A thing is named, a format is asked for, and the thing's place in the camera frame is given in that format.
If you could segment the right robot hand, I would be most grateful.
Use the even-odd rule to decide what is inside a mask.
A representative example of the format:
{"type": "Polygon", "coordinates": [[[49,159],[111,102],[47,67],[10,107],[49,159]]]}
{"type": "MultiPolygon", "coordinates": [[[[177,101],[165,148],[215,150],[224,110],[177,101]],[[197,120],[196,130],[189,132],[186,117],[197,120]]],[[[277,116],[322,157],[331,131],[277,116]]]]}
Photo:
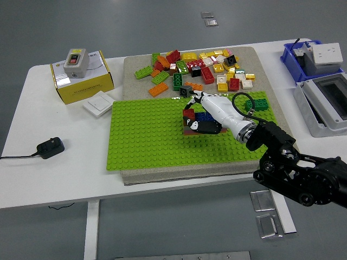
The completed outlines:
{"type": "Polygon", "coordinates": [[[245,120],[233,107],[232,102],[225,96],[211,95],[198,90],[191,90],[194,96],[185,106],[189,109],[199,103],[213,117],[212,121],[199,121],[183,117],[184,122],[196,133],[218,134],[222,128],[231,130],[233,137],[240,143],[245,143],[256,127],[252,120],[245,120]]]}

